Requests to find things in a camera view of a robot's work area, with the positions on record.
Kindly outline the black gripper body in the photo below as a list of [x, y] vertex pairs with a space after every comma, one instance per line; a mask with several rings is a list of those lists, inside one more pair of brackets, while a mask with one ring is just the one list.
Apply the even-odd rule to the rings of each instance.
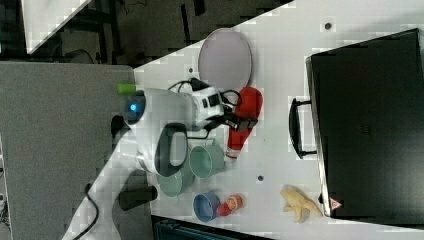
[[222, 123], [232, 129], [237, 129], [239, 126], [239, 117], [233, 112], [229, 106], [224, 106], [224, 114]]

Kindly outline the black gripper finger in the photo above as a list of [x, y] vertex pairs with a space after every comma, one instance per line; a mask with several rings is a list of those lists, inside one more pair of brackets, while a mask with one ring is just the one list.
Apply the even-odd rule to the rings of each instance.
[[257, 119], [239, 118], [236, 124], [237, 131], [244, 131], [253, 128], [258, 123]]

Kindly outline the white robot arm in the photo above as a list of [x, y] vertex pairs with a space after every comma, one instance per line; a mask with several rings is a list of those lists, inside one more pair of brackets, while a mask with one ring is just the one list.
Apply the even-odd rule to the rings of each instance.
[[112, 209], [127, 179], [136, 170], [168, 177], [188, 159], [188, 134], [221, 125], [240, 131], [255, 117], [233, 112], [214, 87], [192, 92], [146, 88], [129, 96], [124, 112], [129, 130], [122, 134], [85, 196], [61, 240], [121, 240]]

